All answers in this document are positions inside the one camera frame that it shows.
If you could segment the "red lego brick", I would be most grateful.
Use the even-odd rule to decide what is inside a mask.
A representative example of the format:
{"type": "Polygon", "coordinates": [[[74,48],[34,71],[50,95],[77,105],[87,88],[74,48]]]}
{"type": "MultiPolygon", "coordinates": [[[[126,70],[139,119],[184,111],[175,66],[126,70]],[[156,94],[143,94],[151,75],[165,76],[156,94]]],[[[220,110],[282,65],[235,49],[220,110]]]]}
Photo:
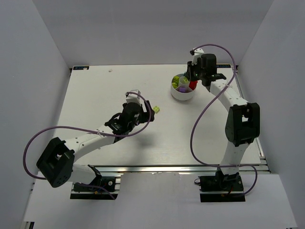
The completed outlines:
{"type": "Polygon", "coordinates": [[[191,82],[189,83],[189,88],[190,88],[192,91],[194,91],[194,90],[196,89],[196,87],[197,87],[197,83],[198,83],[198,81],[191,81],[191,82]]]}

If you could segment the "lime curved lego brick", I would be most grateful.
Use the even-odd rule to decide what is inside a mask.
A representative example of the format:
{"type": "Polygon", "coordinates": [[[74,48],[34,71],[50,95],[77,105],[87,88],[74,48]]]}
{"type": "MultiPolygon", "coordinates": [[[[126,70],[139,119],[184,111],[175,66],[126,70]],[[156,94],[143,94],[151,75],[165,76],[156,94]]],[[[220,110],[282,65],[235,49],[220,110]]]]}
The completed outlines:
{"type": "Polygon", "coordinates": [[[180,76],[176,75],[172,79],[172,83],[179,84],[180,76]]]}

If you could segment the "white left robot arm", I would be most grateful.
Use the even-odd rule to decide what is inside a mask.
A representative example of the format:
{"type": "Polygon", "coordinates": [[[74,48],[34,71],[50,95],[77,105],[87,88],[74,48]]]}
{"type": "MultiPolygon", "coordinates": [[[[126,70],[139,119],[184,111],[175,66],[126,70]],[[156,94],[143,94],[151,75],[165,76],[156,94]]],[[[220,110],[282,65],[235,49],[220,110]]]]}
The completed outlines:
{"type": "Polygon", "coordinates": [[[53,188],[66,182],[97,188],[102,181],[100,172],[92,165],[78,165],[76,161],[94,150],[119,142],[130,135],[137,125],[153,120],[154,111],[149,101],[144,104],[124,103],[122,112],[115,114],[93,133],[67,140],[53,138],[36,166],[53,188]]]}

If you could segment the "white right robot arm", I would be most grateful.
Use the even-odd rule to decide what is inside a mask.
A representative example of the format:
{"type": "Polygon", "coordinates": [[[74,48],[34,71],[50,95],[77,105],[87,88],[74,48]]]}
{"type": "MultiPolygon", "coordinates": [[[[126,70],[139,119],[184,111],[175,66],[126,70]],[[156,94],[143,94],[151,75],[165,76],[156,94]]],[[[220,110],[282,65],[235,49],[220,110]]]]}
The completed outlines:
{"type": "Polygon", "coordinates": [[[228,112],[225,124],[228,143],[218,173],[224,180],[237,179],[246,149],[260,134],[260,107],[243,99],[226,77],[217,72],[214,54],[197,49],[191,55],[193,60],[187,63],[186,78],[191,82],[201,81],[228,112]]]}

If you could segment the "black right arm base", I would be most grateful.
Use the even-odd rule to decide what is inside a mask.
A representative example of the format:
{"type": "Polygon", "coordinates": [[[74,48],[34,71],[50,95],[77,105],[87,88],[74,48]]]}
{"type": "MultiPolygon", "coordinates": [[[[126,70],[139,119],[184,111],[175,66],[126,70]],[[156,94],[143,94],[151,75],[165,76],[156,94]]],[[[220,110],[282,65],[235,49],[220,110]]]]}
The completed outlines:
{"type": "Polygon", "coordinates": [[[220,181],[216,176],[200,176],[194,184],[199,187],[201,203],[245,202],[240,175],[231,181],[220,181]]]}

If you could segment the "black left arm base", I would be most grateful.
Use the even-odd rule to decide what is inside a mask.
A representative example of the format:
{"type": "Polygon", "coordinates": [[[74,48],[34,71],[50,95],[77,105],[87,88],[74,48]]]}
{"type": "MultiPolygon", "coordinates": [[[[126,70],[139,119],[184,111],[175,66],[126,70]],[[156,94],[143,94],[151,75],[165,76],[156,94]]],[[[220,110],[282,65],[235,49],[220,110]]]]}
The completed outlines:
{"type": "Polygon", "coordinates": [[[94,166],[75,165],[69,181],[70,199],[115,200],[118,197],[117,177],[104,176],[94,166]]]}

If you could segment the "light green lego small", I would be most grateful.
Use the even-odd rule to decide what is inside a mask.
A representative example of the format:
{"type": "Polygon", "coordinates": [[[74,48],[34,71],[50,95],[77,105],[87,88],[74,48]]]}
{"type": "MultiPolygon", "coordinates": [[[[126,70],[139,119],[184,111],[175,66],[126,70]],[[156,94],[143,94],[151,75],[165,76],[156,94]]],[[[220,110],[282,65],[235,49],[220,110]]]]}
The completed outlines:
{"type": "Polygon", "coordinates": [[[153,111],[154,111],[155,113],[158,113],[158,112],[160,112],[160,108],[159,108],[158,106],[154,106],[154,107],[153,107],[153,111]]]}

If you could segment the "purple butterfly lego brick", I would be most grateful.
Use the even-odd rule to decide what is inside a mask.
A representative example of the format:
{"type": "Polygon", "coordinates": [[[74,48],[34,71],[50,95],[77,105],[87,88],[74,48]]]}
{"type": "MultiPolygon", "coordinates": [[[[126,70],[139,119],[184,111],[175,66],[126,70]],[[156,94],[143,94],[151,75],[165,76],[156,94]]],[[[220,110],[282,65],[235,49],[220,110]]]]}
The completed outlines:
{"type": "Polygon", "coordinates": [[[185,88],[185,87],[179,87],[179,92],[181,92],[181,93],[187,93],[187,88],[185,88]]]}

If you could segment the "lime small lego brick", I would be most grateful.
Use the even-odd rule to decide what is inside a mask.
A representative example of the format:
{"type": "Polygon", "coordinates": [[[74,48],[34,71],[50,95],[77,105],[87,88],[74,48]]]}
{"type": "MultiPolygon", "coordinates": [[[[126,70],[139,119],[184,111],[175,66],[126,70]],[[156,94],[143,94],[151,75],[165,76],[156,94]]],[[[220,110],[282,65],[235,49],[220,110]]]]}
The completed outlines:
{"type": "Polygon", "coordinates": [[[173,87],[174,89],[176,89],[176,88],[178,88],[178,84],[172,83],[172,87],[173,87]]]}

